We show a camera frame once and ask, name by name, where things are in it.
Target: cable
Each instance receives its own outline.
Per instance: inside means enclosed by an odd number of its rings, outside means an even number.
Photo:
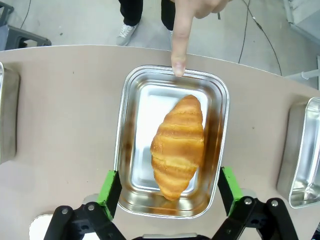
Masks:
[[[24,18],[24,20],[23,20],[23,22],[22,22],[22,24],[21,24],[21,27],[20,27],[20,29],[22,29],[22,27],[24,26],[24,24],[25,24],[25,21],[26,21],[26,19],[27,19],[27,17],[28,17],[28,14],[29,14],[29,10],[30,10],[30,5],[31,5],[31,0],[29,1],[29,7],[28,7],[28,11],[26,12],[25,18]]]
[[[251,17],[252,17],[252,19],[253,19],[253,21],[254,21],[255,24],[257,25],[257,27],[263,32],[263,34],[265,35],[266,39],[268,40],[268,42],[269,42],[269,44],[270,44],[270,46],[271,46],[271,48],[272,48],[272,50],[273,50],[273,53],[274,53],[274,55],[275,55],[275,59],[276,59],[276,61],[277,61],[277,63],[278,63],[279,70],[280,70],[280,75],[282,76],[282,70],[281,70],[280,63],[279,63],[279,60],[278,60],[278,56],[277,56],[277,54],[276,54],[276,51],[275,51],[275,49],[274,49],[274,46],[271,44],[271,42],[270,42],[267,34],[266,34],[265,31],[263,30],[262,26],[256,21],[255,17],[253,16],[252,12],[250,11],[250,9],[249,9],[250,1],[249,1],[249,4],[247,4],[245,0],[242,0],[242,1],[243,1],[244,4],[247,6],[247,12],[246,12],[246,14],[247,14],[247,16],[246,16],[247,20],[248,20],[248,12],[249,12],[250,15],[251,15]]]
[[[245,21],[245,28],[244,28],[244,37],[243,37],[243,43],[242,43],[242,48],[241,48],[241,53],[240,53],[238,64],[240,63],[240,60],[241,60],[241,57],[242,57],[242,53],[244,51],[244,46],[245,46],[245,41],[246,41],[246,34],[247,34],[248,15],[249,15],[249,11],[250,11],[249,10],[249,5],[250,5],[251,0],[249,0],[248,4],[245,2],[245,0],[242,0],[242,1],[244,1],[245,5],[247,6],[247,9],[246,9],[246,21]]]

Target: stainless steel tray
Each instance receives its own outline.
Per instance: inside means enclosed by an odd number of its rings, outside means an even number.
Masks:
[[[177,201],[160,193],[151,166],[150,145],[166,114],[185,95],[201,103],[204,127],[204,165]],[[119,111],[114,169],[126,211],[167,218],[194,218],[211,206],[223,155],[229,113],[229,93],[218,77],[186,70],[176,77],[172,68],[145,65],[126,78]]]
[[[19,75],[0,62],[0,164],[16,155]]]
[[[277,190],[292,208],[320,202],[320,98],[292,105]]]

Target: human hand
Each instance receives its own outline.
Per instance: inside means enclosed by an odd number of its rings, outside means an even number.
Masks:
[[[172,35],[171,64],[180,77],[185,73],[187,47],[193,18],[202,19],[210,13],[219,13],[230,0],[171,0],[175,2]]]

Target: fingernail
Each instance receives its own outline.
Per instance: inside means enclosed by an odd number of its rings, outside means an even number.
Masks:
[[[173,66],[173,72],[177,77],[182,77],[182,75],[185,73],[185,67],[181,62],[177,62]]]

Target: bread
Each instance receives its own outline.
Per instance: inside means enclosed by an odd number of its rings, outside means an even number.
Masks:
[[[168,200],[176,200],[203,164],[204,129],[199,100],[182,98],[165,116],[151,143],[154,179]]]

